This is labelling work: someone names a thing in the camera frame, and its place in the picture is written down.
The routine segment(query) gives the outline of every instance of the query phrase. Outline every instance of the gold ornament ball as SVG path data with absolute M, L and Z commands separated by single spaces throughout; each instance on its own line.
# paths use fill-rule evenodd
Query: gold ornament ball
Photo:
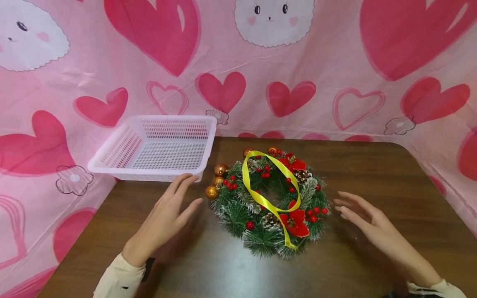
M 215 186 L 207 187 L 206 196 L 209 200 L 215 200 L 218 196 L 218 189 Z
M 227 171 L 225 164 L 218 164 L 215 166 L 214 173 L 216 176 L 222 176 Z
M 254 149 L 253 148 L 245 148 L 243 151 L 243 157 L 245 158 L 250 152 L 252 152 Z
M 222 182 L 224 182 L 224 178 L 217 176 L 214 179 L 214 186 L 221 186 Z
M 274 154 L 274 153 L 277 152 L 277 150 L 278 150 L 277 147 L 270 147 L 269 148 L 269 154 Z

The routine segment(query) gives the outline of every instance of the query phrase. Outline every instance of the white plastic basket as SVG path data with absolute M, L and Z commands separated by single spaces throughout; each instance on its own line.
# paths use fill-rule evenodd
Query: white plastic basket
M 129 118 L 88 164 L 93 173 L 121 180 L 172 181 L 206 168 L 214 142 L 213 116 L 140 115 Z

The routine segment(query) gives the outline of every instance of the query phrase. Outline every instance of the sleeve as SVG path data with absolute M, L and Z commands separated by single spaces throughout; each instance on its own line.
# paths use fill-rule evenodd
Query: sleeve
M 421 288 L 414 283 L 407 283 L 407 288 L 412 297 L 422 297 L 422 298 L 466 298 L 464 293 L 453 285 L 446 282 L 444 279 L 441 280 L 438 284 L 431 286 L 430 288 Z
M 145 270 L 145 264 L 134 267 L 119 254 L 101 277 L 93 298 L 133 298 Z

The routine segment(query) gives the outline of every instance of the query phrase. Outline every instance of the pink backdrop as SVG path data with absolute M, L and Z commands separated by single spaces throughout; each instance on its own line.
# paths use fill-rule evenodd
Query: pink backdrop
M 0 1 L 0 298 L 38 294 L 115 184 L 86 164 L 137 114 L 398 143 L 477 235 L 477 0 L 157 2 Z

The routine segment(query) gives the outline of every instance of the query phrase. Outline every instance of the cartoon eye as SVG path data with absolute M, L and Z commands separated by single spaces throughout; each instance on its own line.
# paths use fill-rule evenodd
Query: cartoon eye
M 25 24 L 23 24 L 22 22 L 17 22 L 17 26 L 18 26 L 18 28 L 22 29 L 23 31 L 28 31 L 27 26 L 25 26 Z

